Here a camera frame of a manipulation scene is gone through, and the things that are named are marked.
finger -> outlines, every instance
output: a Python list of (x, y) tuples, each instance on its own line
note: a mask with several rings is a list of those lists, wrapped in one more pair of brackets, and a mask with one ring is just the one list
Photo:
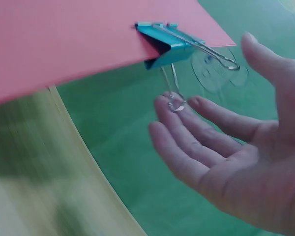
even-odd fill
[(241, 144), (233, 138), (216, 131), (208, 123), (201, 120), (191, 111), (189, 106), (178, 112), (177, 116), (180, 118), (179, 122), (182, 122), (203, 146), (216, 151), (223, 157), (229, 157), (241, 148)]
[(172, 135), (177, 145), (191, 158), (200, 161), (211, 168), (225, 160), (220, 154), (203, 146), (182, 124), (179, 116), (168, 109), (169, 99), (159, 96), (155, 100), (155, 110), (162, 122)]
[(245, 142), (252, 140), (262, 123), (260, 120), (238, 115), (200, 96), (190, 98), (188, 103), (198, 114), (216, 124), (224, 133)]
[(249, 65), (274, 86), (290, 84), (291, 80), (295, 80), (295, 60), (277, 55), (249, 33), (243, 35), (241, 47)]
[(295, 60), (276, 55), (250, 34), (243, 36), (242, 49), (251, 67), (276, 88), (280, 138), (295, 142)]
[(164, 124), (157, 121), (150, 124), (149, 132), (155, 150), (173, 174), (190, 187), (196, 188), (209, 168), (184, 153)]

binder clip handle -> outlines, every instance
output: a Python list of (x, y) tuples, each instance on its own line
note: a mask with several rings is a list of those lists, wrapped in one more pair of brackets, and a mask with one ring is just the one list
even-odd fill
[[(167, 24), (166, 25), (167, 28), (171, 28), (172, 25), (171, 24)], [(179, 38), (180, 40), (186, 42), (186, 43), (189, 43), (190, 45), (196, 47), (197, 49), (203, 51), (204, 53), (210, 55), (211, 57), (213, 57), (214, 59), (216, 59), (224, 68), (228, 69), (228, 70), (240, 70), (240, 65), (233, 59), (230, 59), (222, 54), (220, 54), (219, 52), (213, 50), (212, 48), (208, 47), (207, 45), (205, 45), (204, 43), (202, 43), (200, 40), (194, 38), (193, 36), (189, 35), (189, 34), (186, 34), (182, 31), (179, 31), (179, 34), (171, 31), (171, 30), (168, 30), (167, 28), (163, 27), (162, 25), (153, 25), (153, 27), (159, 27), (160, 30), (176, 37), (176, 38)], [(230, 63), (232, 63), (233, 65), (226, 65), (225, 63), (223, 63), (223, 60), (225, 61), (228, 61)]]

metal wire handle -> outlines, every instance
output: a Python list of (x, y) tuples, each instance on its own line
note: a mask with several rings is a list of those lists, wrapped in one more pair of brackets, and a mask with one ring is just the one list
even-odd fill
[(167, 84), (168, 92), (170, 93), (170, 96), (169, 96), (170, 101), (168, 103), (168, 106), (170, 107), (170, 109), (172, 110), (172, 112), (177, 113), (177, 112), (182, 111), (185, 108), (186, 100), (185, 100), (185, 98), (183, 97), (183, 95), (179, 91), (177, 74), (176, 74), (176, 70), (175, 70), (175, 67), (174, 67), (174, 64), (173, 63), (171, 63), (171, 67), (172, 67), (172, 72), (173, 72), (173, 76), (174, 76), (174, 82), (175, 82), (176, 92), (182, 98), (181, 104), (177, 108), (175, 108), (175, 106), (174, 106), (175, 97), (174, 97), (173, 91), (171, 90), (171, 85), (169, 83), (169, 79), (168, 79), (168, 76), (166, 74), (166, 71), (165, 71), (165, 69), (164, 69), (163, 66), (161, 67), (161, 69), (162, 69), (163, 74), (164, 74), (164, 78), (165, 78), (165, 81), (166, 81), (166, 84)]
[[(234, 70), (234, 71), (240, 70), (240, 66), (235, 60), (230, 59), (230, 58), (220, 54), (219, 52), (213, 50), (212, 48), (210, 48), (207, 45), (203, 44), (201, 41), (195, 39), (194, 37), (192, 37), (192, 36), (190, 36), (190, 35), (188, 35), (188, 34), (186, 34), (184, 32), (179, 31), (179, 33), (183, 34), (185, 37), (183, 37), (183, 36), (181, 36), (181, 35), (179, 35), (177, 33), (174, 33), (171, 30), (165, 28), (163, 24), (160, 24), (160, 25), (152, 24), (152, 27), (158, 28), (161, 31), (169, 33), (170, 35), (172, 35), (172, 36), (174, 36), (176, 38), (179, 38), (179, 39), (181, 39), (182, 41), (184, 41), (186, 43), (191, 44), (192, 46), (198, 48), (199, 50), (201, 50), (201, 51), (205, 52), (206, 54), (208, 54), (208, 55), (212, 56), (213, 58), (215, 58), (224, 68), (226, 68), (228, 70)], [(228, 65), (224, 64), (222, 62), (222, 60), (229, 61), (229, 62), (233, 63), (234, 66), (228, 66)]]

fingernail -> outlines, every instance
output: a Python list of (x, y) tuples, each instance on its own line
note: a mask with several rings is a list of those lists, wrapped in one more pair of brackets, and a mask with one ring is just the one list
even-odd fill
[(198, 102), (196, 97), (190, 98), (189, 103), (191, 103), (193, 106), (198, 106), (199, 105), (199, 102)]
[(250, 39), (253, 43), (258, 43), (258, 40), (249, 32), (246, 32), (245, 35)]

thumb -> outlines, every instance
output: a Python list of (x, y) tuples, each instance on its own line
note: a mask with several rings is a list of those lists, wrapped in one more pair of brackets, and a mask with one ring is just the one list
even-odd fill
[(249, 65), (275, 87), (284, 85), (286, 82), (291, 83), (291, 79), (295, 78), (295, 60), (277, 55), (258, 43), (250, 33), (243, 35), (241, 47)]

